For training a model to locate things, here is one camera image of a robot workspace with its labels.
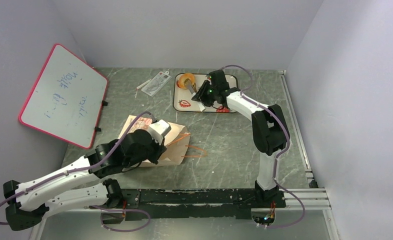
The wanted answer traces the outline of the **metal kitchen tongs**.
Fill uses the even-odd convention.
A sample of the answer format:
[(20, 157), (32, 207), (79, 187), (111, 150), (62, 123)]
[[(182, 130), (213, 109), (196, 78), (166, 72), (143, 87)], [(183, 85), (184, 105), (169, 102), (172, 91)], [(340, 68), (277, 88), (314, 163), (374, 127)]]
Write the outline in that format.
[(197, 95), (196, 92), (196, 88), (194, 87), (194, 85), (189, 79), (186, 80), (185, 86), (187, 87), (188, 91), (191, 94), (191, 100), (197, 103), (197, 106), (201, 112), (204, 112), (206, 110), (206, 107), (199, 99), (199, 96)]

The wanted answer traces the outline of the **fake orange donut bread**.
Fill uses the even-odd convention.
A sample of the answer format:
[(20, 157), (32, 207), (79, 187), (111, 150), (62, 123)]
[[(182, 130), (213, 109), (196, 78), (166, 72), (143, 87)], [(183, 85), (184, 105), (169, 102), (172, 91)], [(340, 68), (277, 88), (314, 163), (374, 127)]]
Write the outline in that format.
[(180, 89), (188, 90), (195, 87), (195, 75), (192, 73), (183, 73), (176, 84)]

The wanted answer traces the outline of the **beige paper bag orange handles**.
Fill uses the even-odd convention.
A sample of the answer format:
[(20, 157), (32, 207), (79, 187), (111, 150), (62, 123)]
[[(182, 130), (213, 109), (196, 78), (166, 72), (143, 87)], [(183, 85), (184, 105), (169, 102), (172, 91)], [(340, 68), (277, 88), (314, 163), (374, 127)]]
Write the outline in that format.
[[(135, 117), (135, 115), (128, 116), (122, 130), (119, 132), (118, 139), (123, 135)], [(140, 117), (128, 133), (132, 133), (137, 129), (147, 130), (151, 123), (152, 120), (149, 117)], [(160, 156), (158, 164), (145, 160), (139, 167), (177, 166), (182, 163), (184, 158), (199, 158), (208, 155), (206, 150), (190, 144), (191, 133), (186, 126), (173, 122), (167, 123), (170, 125), (171, 130), (165, 136), (164, 145), (166, 146), (166, 151)], [(197, 153), (190, 153), (189, 151), (191, 150), (196, 150)]]

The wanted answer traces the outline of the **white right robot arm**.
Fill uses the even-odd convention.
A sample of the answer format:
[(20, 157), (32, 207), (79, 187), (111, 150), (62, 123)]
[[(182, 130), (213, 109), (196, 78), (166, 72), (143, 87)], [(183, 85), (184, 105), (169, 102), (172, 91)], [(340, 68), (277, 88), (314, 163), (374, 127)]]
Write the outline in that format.
[(262, 104), (238, 87), (230, 87), (223, 70), (209, 73), (192, 100), (204, 107), (215, 103), (235, 111), (251, 122), (252, 138), (260, 153), (259, 172), (252, 199), (260, 207), (267, 207), (279, 193), (277, 179), (279, 157), (290, 147), (290, 135), (280, 106)]

